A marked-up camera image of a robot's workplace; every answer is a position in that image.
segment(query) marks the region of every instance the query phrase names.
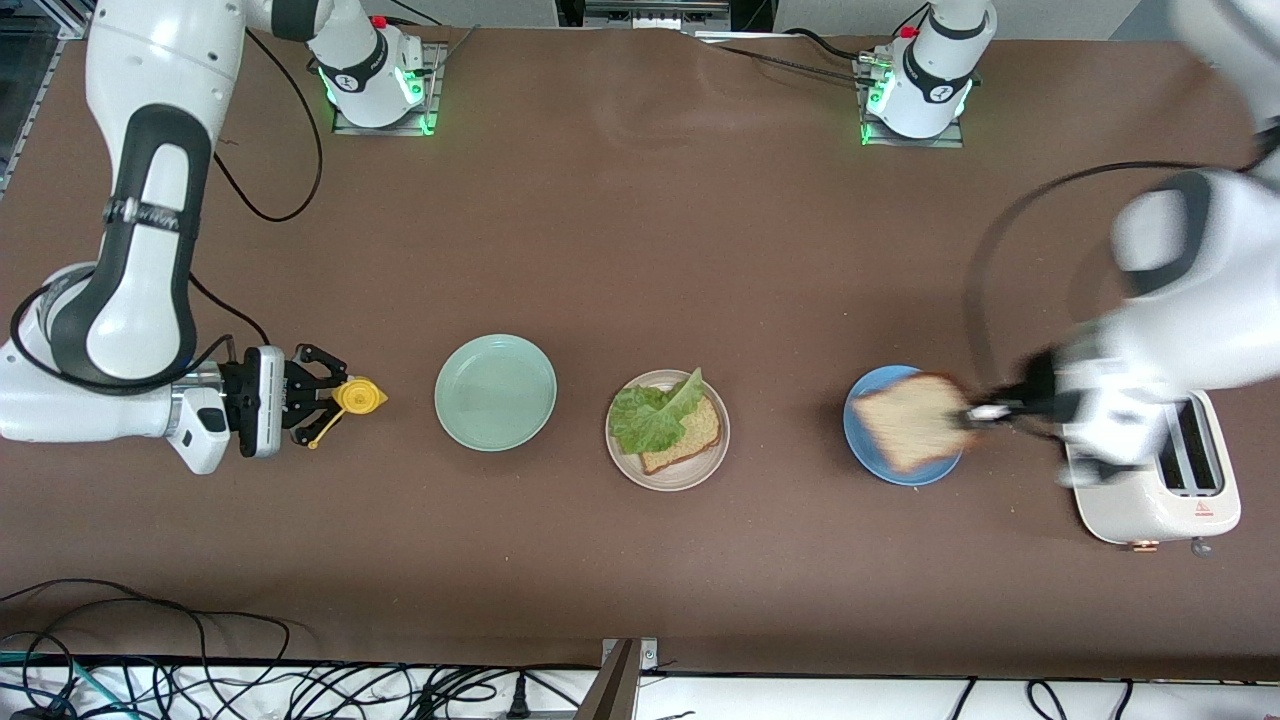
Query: bread slice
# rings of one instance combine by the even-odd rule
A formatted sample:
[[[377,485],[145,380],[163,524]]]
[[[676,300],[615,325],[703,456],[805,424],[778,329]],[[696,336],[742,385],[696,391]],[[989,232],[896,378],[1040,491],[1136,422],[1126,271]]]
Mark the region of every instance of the bread slice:
[[[854,398],[854,413],[895,473],[914,473],[963,451],[977,433],[960,425],[970,407],[950,378],[918,373]]]
[[[716,411],[716,404],[705,395],[698,401],[698,407],[689,415],[685,415],[680,424],[685,425],[685,437],[680,438],[680,442],[662,452],[640,454],[640,462],[644,464],[645,475],[652,475],[681,460],[689,460],[699,452],[716,447],[719,443],[719,413]]]

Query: lettuce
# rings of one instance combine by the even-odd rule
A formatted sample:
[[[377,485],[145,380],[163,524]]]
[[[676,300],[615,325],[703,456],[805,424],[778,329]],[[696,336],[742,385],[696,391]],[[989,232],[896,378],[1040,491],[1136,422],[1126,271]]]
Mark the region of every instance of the lettuce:
[[[609,406],[609,433],[622,452],[662,452],[685,437],[686,415],[703,398],[703,369],[669,391],[655,387],[626,387]]]

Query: green plate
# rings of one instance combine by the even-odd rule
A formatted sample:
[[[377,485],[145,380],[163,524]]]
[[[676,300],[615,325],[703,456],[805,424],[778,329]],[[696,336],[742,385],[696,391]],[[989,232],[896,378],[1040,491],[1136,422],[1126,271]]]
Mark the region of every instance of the green plate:
[[[449,437],[498,452],[529,441],[556,407],[556,370],[536,345],[511,334],[457,348],[435,379],[435,415]]]

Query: brown tabletop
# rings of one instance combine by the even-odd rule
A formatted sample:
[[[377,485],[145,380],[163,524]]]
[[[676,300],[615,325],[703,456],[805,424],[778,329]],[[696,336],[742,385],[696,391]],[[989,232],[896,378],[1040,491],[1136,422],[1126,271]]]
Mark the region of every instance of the brown tabletop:
[[[307,77],[305,47],[271,47]],[[751,47],[842,69],[804,40]],[[599,638],[654,635],[690,670],[1280,675],[1276,384],[1215,395],[1244,516],[1207,561],[1093,539],[1034,438],[995,432],[919,489],[845,445],[841,402],[867,370],[975,379],[965,263],[1019,193],[1097,163],[1249,154],[1233,90],[1172,45],[997,42],[982,70],[964,150],[863,147],[838,81],[671,32],[477,31],[449,63],[438,133],[326,135],[296,220],[257,220],[209,181],[201,278],[390,402],[317,451],[232,451],[209,477],[155,439],[3,442],[3,588],[92,575],[270,612],[310,626],[298,657],[598,662]],[[0,202],[5,309],[96,254],[109,168],[82,78],[70,45]],[[268,211],[311,182],[306,120],[253,47],[218,150]],[[1014,229],[988,292],[1004,366],[1114,302],[1110,274],[1098,297],[1082,263],[1158,177],[1088,181]],[[202,341],[251,341],[192,302]],[[492,332],[536,342],[559,397],[536,438],[483,455],[445,436],[433,388]],[[728,459],[692,491],[641,489],[602,442],[609,398],[695,365],[730,407]],[[47,593],[0,624],[91,596]],[[196,652],[188,626],[154,618],[104,611],[68,637]],[[239,624],[211,647],[271,651],[270,630]]]

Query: white plate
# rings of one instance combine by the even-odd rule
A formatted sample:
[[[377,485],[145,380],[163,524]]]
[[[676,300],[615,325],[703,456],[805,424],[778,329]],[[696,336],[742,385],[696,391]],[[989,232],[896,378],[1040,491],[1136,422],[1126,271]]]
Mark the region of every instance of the white plate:
[[[689,373],[682,370],[653,370],[652,373],[640,375],[623,387],[644,386],[671,389],[676,387],[676,383],[687,377]],[[712,473],[714,473],[716,469],[719,468],[719,464],[724,461],[724,456],[728,455],[728,410],[724,409],[724,401],[721,400],[716,388],[705,384],[705,382],[703,383],[703,387],[705,387],[707,397],[709,397],[712,405],[716,406],[716,411],[719,413],[721,441],[716,443],[716,447],[699,452],[689,460],[676,462],[669,468],[663,468],[652,475],[644,474],[644,465],[640,462],[639,455],[626,455],[622,452],[622,447],[618,446],[617,438],[609,434],[609,414],[604,414],[604,445],[609,448],[609,457],[613,459],[613,464],[617,465],[618,470],[622,470],[622,474],[626,475],[632,483],[660,492],[689,489],[712,477]]]

